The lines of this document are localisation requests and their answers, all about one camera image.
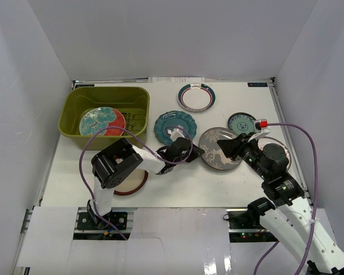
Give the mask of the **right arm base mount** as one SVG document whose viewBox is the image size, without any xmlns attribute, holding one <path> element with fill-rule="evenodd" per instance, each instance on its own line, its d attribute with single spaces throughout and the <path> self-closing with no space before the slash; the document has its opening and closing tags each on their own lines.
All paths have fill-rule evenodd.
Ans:
<svg viewBox="0 0 344 275">
<path fill-rule="evenodd" d="M 271 232 L 251 222 L 246 211 L 228 211 L 222 219 L 228 223 L 230 243 L 276 242 Z"/>
</svg>

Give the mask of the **green plastic bin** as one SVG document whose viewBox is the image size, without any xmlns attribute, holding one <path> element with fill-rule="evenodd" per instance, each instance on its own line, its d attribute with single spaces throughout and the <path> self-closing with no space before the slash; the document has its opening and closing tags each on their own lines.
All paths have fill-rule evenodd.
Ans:
<svg viewBox="0 0 344 275">
<path fill-rule="evenodd" d="M 142 145 L 124 130 L 132 132 L 146 143 L 149 93 L 141 87 L 81 87 L 73 90 L 67 97 L 58 129 L 80 149 L 83 149 L 92 135 L 80 135 L 81 118 L 90 110 L 98 107 L 111 107 L 121 112 L 126 120 L 126 128 L 108 129 L 97 135 L 88 150 L 101 151 L 120 138 L 126 138 L 139 148 Z"/>
</svg>

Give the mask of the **beige plate with red rim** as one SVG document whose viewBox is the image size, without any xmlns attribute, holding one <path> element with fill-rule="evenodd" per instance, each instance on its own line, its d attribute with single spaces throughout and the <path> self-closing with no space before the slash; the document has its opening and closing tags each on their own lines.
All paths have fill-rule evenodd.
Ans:
<svg viewBox="0 0 344 275">
<path fill-rule="evenodd" d="M 147 171 L 134 170 L 120 185 L 118 185 L 114 194 L 118 196 L 134 194 L 144 186 L 147 179 Z"/>
</svg>

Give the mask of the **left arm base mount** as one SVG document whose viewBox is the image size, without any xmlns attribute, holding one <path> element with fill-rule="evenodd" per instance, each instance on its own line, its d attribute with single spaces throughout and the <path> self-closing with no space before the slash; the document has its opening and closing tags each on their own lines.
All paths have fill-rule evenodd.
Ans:
<svg viewBox="0 0 344 275">
<path fill-rule="evenodd" d="M 76 219 L 73 239 L 88 241 L 125 241 L 130 237 L 128 229 L 129 214 L 123 211 L 113 212 L 106 216 L 118 230 L 122 232 L 124 239 L 111 225 L 100 221 L 98 225 L 87 212 L 79 212 Z"/>
</svg>

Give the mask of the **grey deer pattern plate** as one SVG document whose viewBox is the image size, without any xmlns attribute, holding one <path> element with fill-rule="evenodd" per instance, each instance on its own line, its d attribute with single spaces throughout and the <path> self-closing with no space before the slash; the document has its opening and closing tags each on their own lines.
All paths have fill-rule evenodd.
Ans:
<svg viewBox="0 0 344 275">
<path fill-rule="evenodd" d="M 229 171 L 236 168 L 242 161 L 240 157 L 236 160 L 227 158 L 220 146 L 217 144 L 218 140 L 231 140 L 237 135 L 223 127 L 213 127 L 206 130 L 200 137 L 198 146 L 203 149 L 205 153 L 202 155 L 203 161 L 211 168 L 220 171 Z"/>
</svg>

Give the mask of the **white plate with teal rim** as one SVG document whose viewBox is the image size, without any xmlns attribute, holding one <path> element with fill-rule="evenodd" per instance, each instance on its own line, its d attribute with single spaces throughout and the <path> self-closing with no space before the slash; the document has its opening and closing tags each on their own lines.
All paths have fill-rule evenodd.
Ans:
<svg viewBox="0 0 344 275">
<path fill-rule="evenodd" d="M 179 90 L 177 101 L 185 110 L 201 113 L 214 105 L 216 95 L 214 90 L 206 84 L 187 84 Z"/>
</svg>

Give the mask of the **papers at back edge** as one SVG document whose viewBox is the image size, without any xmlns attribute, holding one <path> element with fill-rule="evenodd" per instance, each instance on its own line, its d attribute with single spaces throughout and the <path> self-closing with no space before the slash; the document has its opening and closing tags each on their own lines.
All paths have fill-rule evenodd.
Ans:
<svg viewBox="0 0 344 275">
<path fill-rule="evenodd" d="M 149 83 L 186 83 L 197 84 L 204 83 L 204 77 L 149 77 Z"/>
</svg>

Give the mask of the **small green blue patterned plate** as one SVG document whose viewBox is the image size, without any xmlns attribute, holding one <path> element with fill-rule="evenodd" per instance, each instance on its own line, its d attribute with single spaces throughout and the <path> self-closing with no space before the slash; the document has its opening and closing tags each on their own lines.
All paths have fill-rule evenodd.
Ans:
<svg viewBox="0 0 344 275">
<path fill-rule="evenodd" d="M 249 134 L 255 132 L 255 120 L 256 118 L 248 113 L 237 112 L 230 116 L 227 125 L 236 135 Z"/>
</svg>

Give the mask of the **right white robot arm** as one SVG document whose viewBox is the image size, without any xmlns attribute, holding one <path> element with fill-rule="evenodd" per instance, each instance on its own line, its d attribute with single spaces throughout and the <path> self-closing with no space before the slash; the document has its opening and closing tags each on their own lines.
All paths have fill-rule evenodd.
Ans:
<svg viewBox="0 0 344 275">
<path fill-rule="evenodd" d="M 260 148 L 245 134 L 217 144 L 227 158 L 241 158 L 263 179 L 265 196 L 248 205 L 248 223 L 269 230 L 301 266 L 307 266 L 307 274 L 344 274 L 344 252 L 312 217 L 314 206 L 287 172 L 284 148 L 274 143 Z"/>
</svg>

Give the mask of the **white plate with orange pattern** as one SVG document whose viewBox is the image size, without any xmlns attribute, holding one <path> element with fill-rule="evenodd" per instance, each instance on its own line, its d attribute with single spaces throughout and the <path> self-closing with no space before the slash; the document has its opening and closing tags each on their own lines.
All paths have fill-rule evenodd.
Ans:
<svg viewBox="0 0 344 275">
<path fill-rule="evenodd" d="M 264 146 L 271 143 L 277 144 L 283 148 L 284 152 L 286 153 L 286 157 L 288 158 L 288 165 L 287 165 L 287 171 L 288 171 L 292 164 L 292 155 L 290 154 L 288 147 L 283 142 L 281 142 L 278 139 L 275 139 L 274 137 L 265 136 L 258 141 L 258 146 L 261 150 L 263 150 Z"/>
</svg>

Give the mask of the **teal scalloped plate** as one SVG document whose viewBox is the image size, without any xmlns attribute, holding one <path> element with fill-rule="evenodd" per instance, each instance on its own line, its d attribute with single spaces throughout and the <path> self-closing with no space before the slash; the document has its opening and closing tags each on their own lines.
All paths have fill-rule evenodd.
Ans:
<svg viewBox="0 0 344 275">
<path fill-rule="evenodd" d="M 174 126 L 183 128 L 192 139 L 197 134 L 197 124 L 193 117 L 183 111 L 168 111 L 161 114 L 155 121 L 154 133 L 158 141 L 169 146 L 173 141 L 168 134 Z"/>
</svg>

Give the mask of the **red and teal floral plate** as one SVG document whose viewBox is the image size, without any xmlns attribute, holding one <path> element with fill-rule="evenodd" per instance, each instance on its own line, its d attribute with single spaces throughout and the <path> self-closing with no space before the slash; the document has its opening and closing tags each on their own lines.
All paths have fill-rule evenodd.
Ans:
<svg viewBox="0 0 344 275">
<path fill-rule="evenodd" d="M 88 111 L 80 120 L 80 135 L 94 135 L 102 128 L 116 126 L 126 128 L 126 120 L 121 112 L 111 107 L 98 107 Z"/>
</svg>

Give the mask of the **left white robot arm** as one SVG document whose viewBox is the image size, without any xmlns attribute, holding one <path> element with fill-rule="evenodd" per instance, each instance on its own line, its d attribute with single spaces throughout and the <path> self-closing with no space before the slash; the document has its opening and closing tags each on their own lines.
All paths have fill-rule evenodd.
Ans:
<svg viewBox="0 0 344 275">
<path fill-rule="evenodd" d="M 92 160 L 94 188 L 87 203 L 90 222 L 98 229 L 111 222 L 112 199 L 115 189 L 134 172 L 143 170 L 156 175 L 172 172 L 180 163 L 190 163 L 205 153 L 189 139 L 179 137 L 156 153 L 140 149 L 121 138 L 96 154 Z"/>
</svg>

